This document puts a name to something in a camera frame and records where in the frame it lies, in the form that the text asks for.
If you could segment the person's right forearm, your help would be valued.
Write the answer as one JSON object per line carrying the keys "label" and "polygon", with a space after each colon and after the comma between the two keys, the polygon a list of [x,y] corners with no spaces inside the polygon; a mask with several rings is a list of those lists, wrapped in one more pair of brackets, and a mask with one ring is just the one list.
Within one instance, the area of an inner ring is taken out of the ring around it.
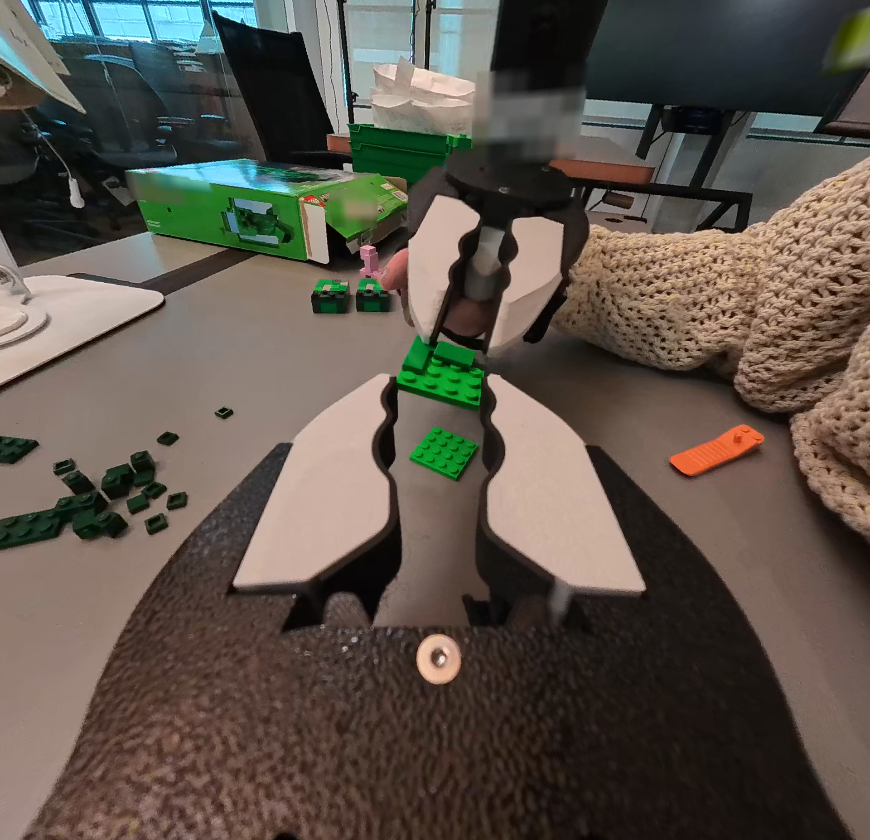
{"label": "person's right forearm", "polygon": [[869,161],[737,234],[593,226],[552,325],[637,364],[707,367],[750,407],[810,408],[868,344]]}

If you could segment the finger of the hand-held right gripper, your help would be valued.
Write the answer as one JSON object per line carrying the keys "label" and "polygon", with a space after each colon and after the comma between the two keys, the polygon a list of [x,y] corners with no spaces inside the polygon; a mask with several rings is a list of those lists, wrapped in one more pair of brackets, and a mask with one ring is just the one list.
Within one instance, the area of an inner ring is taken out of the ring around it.
{"label": "finger of the hand-held right gripper", "polygon": [[556,293],[563,277],[564,232],[564,224],[542,216],[512,221],[506,240],[516,251],[506,264],[507,284],[489,336],[489,353],[519,342]]}
{"label": "finger of the hand-held right gripper", "polygon": [[437,196],[409,240],[408,308],[424,343],[440,335],[453,280],[476,247],[480,229],[476,210],[458,198]]}

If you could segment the green plastic bin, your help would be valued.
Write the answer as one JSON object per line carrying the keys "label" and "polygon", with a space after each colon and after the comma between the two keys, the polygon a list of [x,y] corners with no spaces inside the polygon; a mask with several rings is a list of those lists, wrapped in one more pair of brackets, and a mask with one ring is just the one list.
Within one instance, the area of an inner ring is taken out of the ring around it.
{"label": "green plastic bin", "polygon": [[431,135],[357,123],[350,124],[349,130],[355,172],[398,177],[408,186],[442,168],[451,153],[473,147],[467,135]]}

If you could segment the dark screen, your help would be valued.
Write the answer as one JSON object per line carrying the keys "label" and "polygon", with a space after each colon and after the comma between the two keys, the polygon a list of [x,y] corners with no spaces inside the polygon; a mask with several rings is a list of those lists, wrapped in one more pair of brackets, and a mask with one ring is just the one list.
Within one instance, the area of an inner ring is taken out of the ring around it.
{"label": "dark screen", "polygon": [[828,74],[843,19],[869,0],[609,0],[590,100],[825,116],[862,70]]}

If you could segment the dark green long lego plate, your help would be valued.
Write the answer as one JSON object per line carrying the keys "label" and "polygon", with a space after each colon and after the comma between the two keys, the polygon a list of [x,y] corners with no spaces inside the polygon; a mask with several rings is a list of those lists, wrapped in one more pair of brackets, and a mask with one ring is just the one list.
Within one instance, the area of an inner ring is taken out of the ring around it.
{"label": "dark green long lego plate", "polygon": [[1,551],[24,547],[59,536],[64,517],[55,509],[1,519]]}

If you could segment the green lego set box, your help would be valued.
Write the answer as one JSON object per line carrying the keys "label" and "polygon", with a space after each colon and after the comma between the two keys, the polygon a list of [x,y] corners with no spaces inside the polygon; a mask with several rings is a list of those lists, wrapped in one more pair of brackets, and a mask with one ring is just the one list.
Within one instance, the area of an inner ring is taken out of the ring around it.
{"label": "green lego set box", "polygon": [[152,234],[321,266],[406,221],[406,183],[380,174],[239,159],[125,175]]}

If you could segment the orange lego brick separator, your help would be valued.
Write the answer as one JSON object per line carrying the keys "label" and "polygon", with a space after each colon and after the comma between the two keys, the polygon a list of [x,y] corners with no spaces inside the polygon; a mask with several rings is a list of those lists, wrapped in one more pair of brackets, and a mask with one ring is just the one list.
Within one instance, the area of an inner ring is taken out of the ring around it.
{"label": "orange lego brick separator", "polygon": [[700,476],[752,453],[764,441],[762,433],[739,424],[711,441],[672,455],[669,464],[683,476]]}

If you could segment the white paper bag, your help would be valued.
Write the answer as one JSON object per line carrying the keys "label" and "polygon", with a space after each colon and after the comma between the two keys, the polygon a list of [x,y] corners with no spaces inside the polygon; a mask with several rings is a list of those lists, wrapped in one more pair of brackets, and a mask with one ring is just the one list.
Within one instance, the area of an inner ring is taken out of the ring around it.
{"label": "white paper bag", "polygon": [[397,63],[374,64],[372,122],[377,128],[426,135],[472,134],[475,83]]}

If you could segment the pile of dark green pieces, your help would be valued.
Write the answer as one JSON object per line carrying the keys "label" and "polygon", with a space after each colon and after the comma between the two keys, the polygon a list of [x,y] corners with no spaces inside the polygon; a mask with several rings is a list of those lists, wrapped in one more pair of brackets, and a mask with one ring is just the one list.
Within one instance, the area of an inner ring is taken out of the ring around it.
{"label": "pile of dark green pieces", "polygon": [[186,491],[170,493],[158,480],[158,462],[148,449],[134,451],[127,461],[107,468],[99,483],[82,472],[72,458],[53,463],[52,472],[67,493],[52,507],[35,511],[55,509],[64,517],[58,537],[70,527],[73,535],[82,541],[119,538],[129,529],[127,516],[143,513],[163,499],[165,510],[145,519],[147,535],[156,535],[168,528],[167,513],[185,508],[189,502]]}

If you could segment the bright green square lego plate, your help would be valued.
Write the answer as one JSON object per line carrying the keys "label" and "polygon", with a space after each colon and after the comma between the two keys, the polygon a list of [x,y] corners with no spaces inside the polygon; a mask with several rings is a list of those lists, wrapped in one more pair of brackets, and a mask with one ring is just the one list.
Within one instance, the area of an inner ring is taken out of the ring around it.
{"label": "bright green square lego plate", "polygon": [[410,454],[410,461],[453,482],[463,476],[479,450],[470,439],[433,426]]}
{"label": "bright green square lego plate", "polygon": [[397,388],[465,410],[477,410],[481,403],[484,368],[476,362],[470,369],[442,363],[431,356],[423,375],[397,373]]}

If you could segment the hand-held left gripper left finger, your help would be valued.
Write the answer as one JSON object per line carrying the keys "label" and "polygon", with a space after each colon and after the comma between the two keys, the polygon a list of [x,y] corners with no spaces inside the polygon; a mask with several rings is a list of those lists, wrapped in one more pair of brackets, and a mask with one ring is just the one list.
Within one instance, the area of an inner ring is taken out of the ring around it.
{"label": "hand-held left gripper left finger", "polygon": [[335,402],[291,443],[232,588],[291,594],[286,626],[317,626],[328,600],[358,599],[364,624],[400,568],[395,459],[397,380],[380,374]]}

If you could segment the white book stand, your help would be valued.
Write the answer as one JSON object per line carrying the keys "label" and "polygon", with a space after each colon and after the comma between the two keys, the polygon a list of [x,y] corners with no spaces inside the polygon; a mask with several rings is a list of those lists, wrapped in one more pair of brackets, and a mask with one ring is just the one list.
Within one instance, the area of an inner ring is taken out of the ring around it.
{"label": "white book stand", "polygon": [[111,277],[2,264],[1,385],[32,375],[163,307],[158,291]]}

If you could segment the lego instruction booklet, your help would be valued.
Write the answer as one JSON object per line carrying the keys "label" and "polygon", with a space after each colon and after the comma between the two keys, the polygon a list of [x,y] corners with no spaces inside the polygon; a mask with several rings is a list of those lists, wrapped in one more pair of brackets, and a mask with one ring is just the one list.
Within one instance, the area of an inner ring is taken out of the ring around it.
{"label": "lego instruction booklet", "polygon": [[21,0],[1,0],[1,109],[24,111],[51,97],[85,114],[63,76],[70,75]]}

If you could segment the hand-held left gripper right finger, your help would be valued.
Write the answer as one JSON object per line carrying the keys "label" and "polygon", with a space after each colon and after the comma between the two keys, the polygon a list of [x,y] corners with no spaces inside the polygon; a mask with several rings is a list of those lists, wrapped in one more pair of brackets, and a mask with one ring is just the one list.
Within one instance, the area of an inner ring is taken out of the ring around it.
{"label": "hand-held left gripper right finger", "polygon": [[581,595],[640,597],[647,585],[576,431],[504,377],[484,378],[476,568],[504,622],[537,596],[561,622]]}

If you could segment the person's right hand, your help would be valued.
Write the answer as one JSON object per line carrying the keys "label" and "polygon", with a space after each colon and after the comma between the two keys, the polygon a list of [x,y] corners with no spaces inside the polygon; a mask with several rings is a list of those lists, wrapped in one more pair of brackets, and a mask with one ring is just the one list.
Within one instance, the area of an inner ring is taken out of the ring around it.
{"label": "person's right hand", "polygon": [[[414,327],[408,307],[407,262],[408,249],[404,247],[388,261],[380,281],[384,290],[398,293],[406,322],[410,327]],[[449,333],[454,336],[478,338],[486,331],[492,308],[493,305],[489,302],[474,301],[462,293],[454,294],[442,331],[444,334]]]}

